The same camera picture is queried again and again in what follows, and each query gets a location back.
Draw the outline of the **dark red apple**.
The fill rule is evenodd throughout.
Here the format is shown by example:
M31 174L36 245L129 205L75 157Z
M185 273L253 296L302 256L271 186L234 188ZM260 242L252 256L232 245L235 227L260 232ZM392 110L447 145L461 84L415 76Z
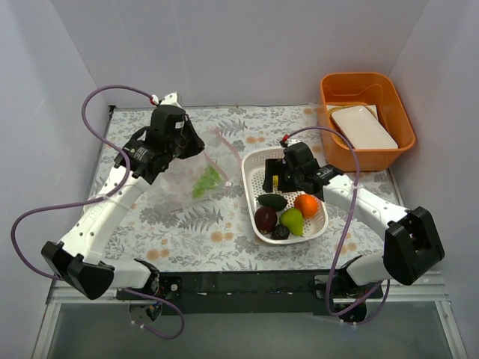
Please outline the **dark red apple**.
M254 214L254 223L261 233L271 233L278 223L277 212L270 206L262 206Z

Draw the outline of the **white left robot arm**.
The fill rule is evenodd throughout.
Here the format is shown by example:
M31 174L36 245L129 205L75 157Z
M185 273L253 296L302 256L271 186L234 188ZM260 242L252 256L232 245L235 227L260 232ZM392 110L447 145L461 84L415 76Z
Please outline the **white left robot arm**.
M113 232L136 200L168 169L171 161L204 150L186 111L177 103L161 102L149 126L135 132L118 155L98 203L89 205L75 226L58 243L47 242L41 254L64 282L87 298L107 289L134 289L144 299L159 291L159 270L144 260L106 263L104 250Z

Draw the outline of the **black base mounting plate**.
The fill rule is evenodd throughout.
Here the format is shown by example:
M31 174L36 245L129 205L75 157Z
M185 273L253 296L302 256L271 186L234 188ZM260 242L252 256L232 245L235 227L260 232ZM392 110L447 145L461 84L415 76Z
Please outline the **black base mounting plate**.
M159 293L185 314L312 313L327 316L326 270L166 272Z

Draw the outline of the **white rectangular plate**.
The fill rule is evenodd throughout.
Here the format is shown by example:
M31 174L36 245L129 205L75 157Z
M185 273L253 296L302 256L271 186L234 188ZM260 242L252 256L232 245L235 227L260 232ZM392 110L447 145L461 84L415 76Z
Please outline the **white rectangular plate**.
M356 150L397 150L396 141L379 121L375 105L327 105L339 132Z

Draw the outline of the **floral patterned table mat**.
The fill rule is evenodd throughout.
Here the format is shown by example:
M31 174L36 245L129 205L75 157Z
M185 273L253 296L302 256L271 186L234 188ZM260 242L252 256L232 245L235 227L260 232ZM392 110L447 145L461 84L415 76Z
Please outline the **floral patterned table mat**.
M276 145L299 130L299 139L324 162L314 129L319 105L191 108L195 130L226 153L224 172L232 186L186 209L155 207L144 195L131 207L104 250L107 260L147 260L161 271L242 271L326 269L358 255L382 250L383 242L365 224L346 224L347 213L327 206L329 222L318 238L271 245L255 235L242 185L240 161L253 150Z

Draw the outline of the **white perforated plastic basket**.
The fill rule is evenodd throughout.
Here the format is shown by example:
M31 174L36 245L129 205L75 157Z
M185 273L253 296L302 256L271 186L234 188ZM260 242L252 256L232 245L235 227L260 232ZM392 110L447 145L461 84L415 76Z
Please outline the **white perforated plastic basket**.
M278 189L277 185L273 185L272 193L287 201L285 208L276 212L277 224L286 224L290 234L286 239L274 239L271 233L263 233L257 228L255 215L261 208L257 198L267 193L263 189L263 182L266 178L266 160L280 160L283 157L281 147L264 147L247 153L241 164L242 181L251 225L258 238L271 245L293 245L316 239L325 232L329 221L326 206L321 200L315 200L316 211L314 214L309 218L304 218L295 207L295 200L305 193L303 191L283 192Z

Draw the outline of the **orange plastic tub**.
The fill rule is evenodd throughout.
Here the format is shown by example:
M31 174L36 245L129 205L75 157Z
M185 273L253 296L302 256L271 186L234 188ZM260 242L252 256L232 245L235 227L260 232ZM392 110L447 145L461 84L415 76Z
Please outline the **orange plastic tub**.
M396 141L397 149L356 150L362 172L383 171L415 145L415 133L393 82L379 73L331 73L320 82L318 123L336 129L329 106L374 105L379 122Z

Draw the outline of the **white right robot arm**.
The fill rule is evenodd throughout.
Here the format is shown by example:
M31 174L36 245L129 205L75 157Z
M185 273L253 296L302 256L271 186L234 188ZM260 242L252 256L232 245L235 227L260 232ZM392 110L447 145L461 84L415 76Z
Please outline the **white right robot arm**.
M360 256L346 264L338 279L347 297L364 291L366 284L394 279L411 285L445 257L431 213L419 206L407 209L390 204L359 188L333 165L320 166L310 148L299 142L285 147L280 159L266 159L263 190L303 191L343 210L367 225L384 241L380 253Z

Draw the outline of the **orange fruit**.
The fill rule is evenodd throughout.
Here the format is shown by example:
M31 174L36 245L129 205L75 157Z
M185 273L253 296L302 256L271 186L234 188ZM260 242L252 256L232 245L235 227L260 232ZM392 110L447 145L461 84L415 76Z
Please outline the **orange fruit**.
M294 200L294 207L302 213L304 219L313 218L319 210L316 197L309 194L297 196Z

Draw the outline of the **dark purple plum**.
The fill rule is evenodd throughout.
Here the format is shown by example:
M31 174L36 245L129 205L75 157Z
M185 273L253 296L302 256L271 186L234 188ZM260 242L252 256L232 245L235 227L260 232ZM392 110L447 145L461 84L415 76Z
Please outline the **dark purple plum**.
M270 237L273 240L286 240L290 236L290 230L283 224L278 224L274 227L270 233Z

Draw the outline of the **green pear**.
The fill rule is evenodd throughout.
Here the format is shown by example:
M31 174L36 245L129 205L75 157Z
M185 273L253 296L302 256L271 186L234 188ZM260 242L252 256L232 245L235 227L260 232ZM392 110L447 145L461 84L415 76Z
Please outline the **green pear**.
M294 236L303 235L304 219L298 209L289 208L280 216L279 221L286 226Z

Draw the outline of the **green grape bunch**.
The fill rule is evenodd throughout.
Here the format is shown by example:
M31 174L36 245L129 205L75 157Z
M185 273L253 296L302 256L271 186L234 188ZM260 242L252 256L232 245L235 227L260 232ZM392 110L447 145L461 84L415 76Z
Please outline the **green grape bunch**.
M207 166L193 186L192 197L194 199L203 197L207 191L215 189L221 182L222 177L219 172L215 168Z

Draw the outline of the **dark green avocado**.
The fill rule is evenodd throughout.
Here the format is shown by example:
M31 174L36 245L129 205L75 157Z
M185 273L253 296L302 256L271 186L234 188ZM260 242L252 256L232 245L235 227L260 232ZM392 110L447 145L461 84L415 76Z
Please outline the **dark green avocado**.
M288 205L288 200L279 194L262 194L257 197L257 202L261 206L273 208L276 212L280 212Z

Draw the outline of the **clear zip top bag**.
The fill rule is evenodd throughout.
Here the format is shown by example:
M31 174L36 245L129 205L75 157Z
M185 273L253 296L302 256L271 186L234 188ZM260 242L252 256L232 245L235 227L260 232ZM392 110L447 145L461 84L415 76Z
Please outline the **clear zip top bag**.
M187 209L217 194L228 193L236 183L240 175L241 157L232 143L218 128L203 132L200 137L205 149L191 158L173 160L166 172L161 173L146 192L147 204L160 213ZM207 166L219 172L222 182L203 197L194 199L193 186Z

